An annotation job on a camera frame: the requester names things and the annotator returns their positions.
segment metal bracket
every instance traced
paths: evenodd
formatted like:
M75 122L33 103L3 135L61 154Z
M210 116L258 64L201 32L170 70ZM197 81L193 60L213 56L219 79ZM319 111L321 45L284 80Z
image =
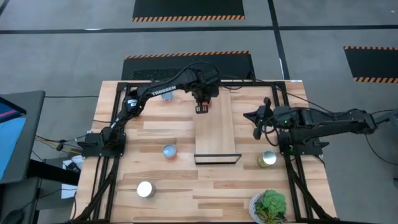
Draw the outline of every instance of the metal bracket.
M80 144L83 148L81 155L83 157L118 157L123 156L126 145L126 133L119 137L117 146L113 150L104 149L102 136L100 133L89 133L86 135L84 144Z

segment gray floor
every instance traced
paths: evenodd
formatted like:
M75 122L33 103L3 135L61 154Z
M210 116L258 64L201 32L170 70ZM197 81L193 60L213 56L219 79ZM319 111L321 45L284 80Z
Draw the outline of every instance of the gray floor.
M243 0L245 21L132 23L130 0L10 0L0 30L183 26L269 26L267 1ZM396 0L277 0L281 26L398 23ZM329 110L369 112L398 105L396 84L353 82L345 45L397 47L398 30L281 32L290 77L303 80L309 100ZM258 78L281 79L273 31L135 34L0 35L0 93L45 90L47 95L97 95L103 80L119 80L126 55L250 50ZM38 134L74 138L91 126L96 99L46 99ZM364 136L325 138L326 171L337 214L343 220L396 223L397 167L380 161ZM369 137L375 150L398 162L396 132L386 124ZM58 152L36 144L42 158ZM40 213L40 223L68 219L70 207Z

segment black stand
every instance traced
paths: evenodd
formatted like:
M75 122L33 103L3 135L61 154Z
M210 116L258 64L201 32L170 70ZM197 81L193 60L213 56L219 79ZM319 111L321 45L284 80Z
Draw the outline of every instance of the black stand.
M40 179L54 180L77 186L80 174L31 159L29 161L27 177L38 177Z

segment white paper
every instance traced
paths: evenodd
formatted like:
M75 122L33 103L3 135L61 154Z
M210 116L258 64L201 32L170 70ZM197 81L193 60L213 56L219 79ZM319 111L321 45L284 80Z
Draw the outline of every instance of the white paper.
M74 156L72 157L72 160L74 161L75 164L79 167L81 170L83 167L83 157L82 156ZM62 169L67 169L67 166L72 163L71 160L63 161L62 162ZM77 186L74 185L69 185L69 184L62 184L62 191L61 191L61 198L71 198L75 196L75 193L77 191Z

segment wooden ramp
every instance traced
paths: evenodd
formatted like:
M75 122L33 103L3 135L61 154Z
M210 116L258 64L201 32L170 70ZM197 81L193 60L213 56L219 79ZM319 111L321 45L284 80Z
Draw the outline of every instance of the wooden ramp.
M211 99L209 112L196 114L193 121L196 164L235 164L239 160L229 90L220 89L218 97Z

